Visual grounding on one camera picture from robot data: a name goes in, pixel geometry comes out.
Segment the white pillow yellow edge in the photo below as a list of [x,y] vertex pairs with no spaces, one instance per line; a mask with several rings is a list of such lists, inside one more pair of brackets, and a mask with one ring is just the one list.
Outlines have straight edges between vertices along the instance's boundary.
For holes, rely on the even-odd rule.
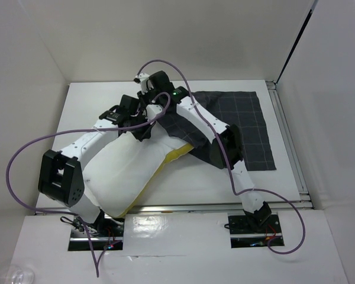
[[110,217],[122,217],[165,165],[191,150],[191,144],[160,129],[143,141],[136,140],[132,134],[123,134],[85,167],[87,196]]

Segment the dark grey checked pillowcase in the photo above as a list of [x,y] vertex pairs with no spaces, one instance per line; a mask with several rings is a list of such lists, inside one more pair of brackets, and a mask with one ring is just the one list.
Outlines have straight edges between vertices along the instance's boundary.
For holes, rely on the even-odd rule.
[[[198,91],[192,94],[199,103],[199,112],[206,117],[225,144],[224,131],[231,128],[240,134],[241,154],[249,172],[277,169],[269,141],[267,124],[256,92],[250,91]],[[191,155],[211,163],[211,142],[206,135],[186,118],[169,111],[158,119],[169,136],[177,137],[193,146]]]

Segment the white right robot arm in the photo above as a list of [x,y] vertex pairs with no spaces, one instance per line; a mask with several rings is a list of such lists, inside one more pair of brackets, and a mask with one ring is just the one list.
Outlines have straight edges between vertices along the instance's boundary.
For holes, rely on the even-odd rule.
[[241,199],[247,227],[253,232],[261,231],[272,211],[246,169],[239,128],[212,115],[193,96],[187,80],[183,81],[185,87],[175,87],[164,71],[152,75],[138,72],[134,78],[141,88],[137,96],[143,106],[162,105],[168,113],[187,120],[205,136],[209,162],[227,172],[233,194]]

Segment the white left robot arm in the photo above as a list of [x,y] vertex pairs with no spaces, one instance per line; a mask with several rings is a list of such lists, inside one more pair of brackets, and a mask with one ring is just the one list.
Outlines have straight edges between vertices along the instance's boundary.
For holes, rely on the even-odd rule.
[[84,221],[84,229],[92,236],[105,229],[104,212],[85,195],[83,170],[110,142],[132,128],[132,132],[151,131],[145,125],[147,115],[140,100],[123,95],[118,105],[102,113],[97,122],[75,142],[59,151],[43,154],[38,191],[64,205]]

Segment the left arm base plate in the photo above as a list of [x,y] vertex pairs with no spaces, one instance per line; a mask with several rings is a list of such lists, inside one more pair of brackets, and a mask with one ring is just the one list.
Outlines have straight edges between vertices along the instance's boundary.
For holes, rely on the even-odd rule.
[[[105,217],[108,225],[103,229],[97,231],[96,229],[87,226],[89,235],[91,237],[92,247],[95,251],[102,251],[108,249],[110,251],[120,251],[123,249],[123,236],[124,236],[124,218],[109,218]],[[72,221],[64,217],[64,222],[70,224],[72,229],[69,238],[69,251],[89,251],[89,241],[87,233],[83,228],[81,222],[74,218]]]

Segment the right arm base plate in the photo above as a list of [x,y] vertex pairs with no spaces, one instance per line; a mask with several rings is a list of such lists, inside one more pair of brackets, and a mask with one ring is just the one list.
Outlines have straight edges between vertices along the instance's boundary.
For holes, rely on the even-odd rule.
[[277,214],[272,214],[260,227],[252,226],[245,215],[231,215],[224,228],[230,233],[232,249],[267,247],[269,241],[271,247],[285,245]]

